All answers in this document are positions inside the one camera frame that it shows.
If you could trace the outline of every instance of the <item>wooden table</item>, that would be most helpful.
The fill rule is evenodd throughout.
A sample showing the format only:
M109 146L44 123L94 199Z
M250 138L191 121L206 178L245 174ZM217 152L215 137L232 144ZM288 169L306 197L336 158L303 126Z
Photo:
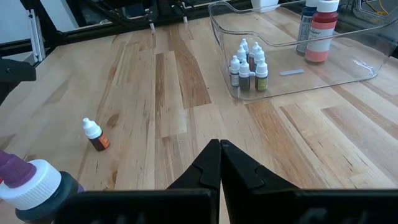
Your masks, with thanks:
M208 18L58 47L0 106L0 149L87 190L164 189L212 138L302 188L396 187L396 59L370 81L248 103L229 94L216 47ZM84 117L109 149L94 150ZM227 223L224 200L220 212ZM0 217L21 223L5 202Z

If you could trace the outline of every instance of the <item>purple bottle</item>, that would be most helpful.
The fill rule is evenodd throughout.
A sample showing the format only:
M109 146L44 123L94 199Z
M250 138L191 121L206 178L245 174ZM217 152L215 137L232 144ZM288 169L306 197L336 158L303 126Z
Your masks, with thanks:
M25 162L4 151L0 151L0 178L0 198L27 223L52 223L62 202L84 191L69 173L59 172L47 161Z

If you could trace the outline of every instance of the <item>wood grain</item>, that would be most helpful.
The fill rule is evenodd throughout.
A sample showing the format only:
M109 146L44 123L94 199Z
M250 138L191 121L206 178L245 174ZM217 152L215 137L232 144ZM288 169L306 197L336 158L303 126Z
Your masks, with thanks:
M267 38L283 42L295 39L300 17L278 9L240 23L220 19L234 29L262 27ZM86 190L164 189L210 139L220 138L303 188L397 187L397 59L366 82L242 102L229 93L208 18L156 29L154 35L141 30L56 48L37 67L37 81L21 83L0 106L0 150L27 161L46 159ZM266 49L269 91L364 75L347 74L341 62L354 47L340 39L327 65L303 67L304 76L288 81L277 72L299 66L301 58L294 49ZM364 51L370 59L378 56ZM106 151L87 140L84 117L108 135ZM5 202L0 216L2 223L21 223ZM220 220L228 223L223 195Z

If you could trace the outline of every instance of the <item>clear plastic bin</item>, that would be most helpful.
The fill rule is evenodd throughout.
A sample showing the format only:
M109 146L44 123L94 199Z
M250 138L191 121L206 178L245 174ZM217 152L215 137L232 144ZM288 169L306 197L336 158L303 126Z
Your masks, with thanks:
M361 0L341 0L338 22L332 36L297 41L305 1L236 10L224 1L208 6L215 39L220 46L220 69L231 94L242 100L311 90L373 78L397 46L397 12L379 16L361 9ZM254 77L250 90L233 87L229 63L246 38L249 49L258 42L268 64L268 87L257 91ZM331 39L328 59L308 63L296 52L299 43ZM300 70L284 75L281 72Z

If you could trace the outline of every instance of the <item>bottle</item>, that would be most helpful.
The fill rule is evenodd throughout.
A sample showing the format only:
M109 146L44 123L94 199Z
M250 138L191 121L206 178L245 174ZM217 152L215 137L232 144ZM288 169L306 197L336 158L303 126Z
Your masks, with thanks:
M255 54L256 54L256 52L257 52L259 47L260 47L259 43L255 42L254 45L253 45L253 48L251 49L251 51L249 52L249 55L248 55L248 57L249 57L249 60L248 60L249 69L250 69L251 72L255 72L255 69L254 69L254 56L255 56Z
M256 67L256 90L264 91L268 86L268 65L264 60L261 60Z
M85 130L88 140L90 140L97 151L100 152L109 147L110 143L108 137L106 137L95 121L90 121L90 119L84 118L83 129Z
M244 50L243 45L239 46L236 56L239 59L240 63L243 62L243 59L246 59L246 51Z
M257 52L254 55L254 71L256 71L256 66L258 63L260 63L262 60L265 60L266 56L264 55L264 51L262 50L261 47L257 48Z
M298 30L298 41L308 40L310 34L312 16L317 11L318 0L306 0L305 7L301 13L300 29ZM299 55L304 55L308 43L298 44L296 51Z
M67 172L59 172L47 161L25 162L0 151L0 198L16 208L26 223L52 223L55 212L83 187Z
M308 39L333 35L338 19L338 0L319 0L317 12L312 17ZM330 39L309 42L305 59L309 62L324 62L328 58Z
M241 90L250 90L250 69L246 59L239 66L239 87Z
M246 42L246 38L243 38L241 41L241 45L243 46L243 49L246 53L246 61L249 60L248 55L249 55L249 46L248 43Z
M233 87L239 86L239 60L236 55L232 57L231 66L229 66L231 74L231 85Z

